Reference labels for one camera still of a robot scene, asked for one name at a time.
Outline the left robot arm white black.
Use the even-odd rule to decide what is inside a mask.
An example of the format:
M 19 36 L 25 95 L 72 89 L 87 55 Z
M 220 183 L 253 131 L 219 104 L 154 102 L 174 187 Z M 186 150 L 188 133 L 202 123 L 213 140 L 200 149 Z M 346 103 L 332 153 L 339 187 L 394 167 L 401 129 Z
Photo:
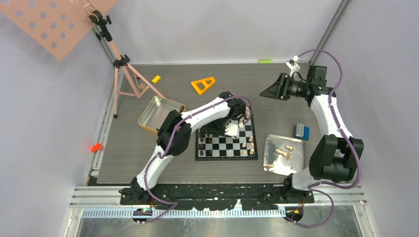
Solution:
M 196 130 L 202 128 L 206 134 L 237 137 L 239 125 L 236 122 L 246 114 L 248 104 L 249 98 L 225 91 L 194 110 L 169 112 L 158 130 L 152 156 L 130 183 L 133 199 L 139 204 L 147 204 L 151 200 L 151 189 L 155 187 L 162 171 L 175 156 L 187 149 L 190 137 Z

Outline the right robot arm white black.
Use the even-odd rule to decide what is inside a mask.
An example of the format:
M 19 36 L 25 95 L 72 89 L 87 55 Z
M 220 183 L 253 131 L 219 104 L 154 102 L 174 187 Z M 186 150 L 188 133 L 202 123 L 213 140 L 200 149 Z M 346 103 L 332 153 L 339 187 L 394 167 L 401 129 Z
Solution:
M 327 86 L 327 67 L 309 66 L 306 79 L 299 81 L 299 56 L 286 62 L 289 73 L 280 73 L 277 80 L 260 93 L 261 97 L 287 101 L 292 96 L 303 98 L 317 119 L 322 138 L 312 153 L 309 166 L 290 174 L 284 180 L 282 196 L 287 202 L 306 197 L 321 184 L 345 189 L 342 182 L 360 181 L 360 157 L 364 149 L 361 139 L 356 139 L 346 128 L 337 108 L 336 88 Z

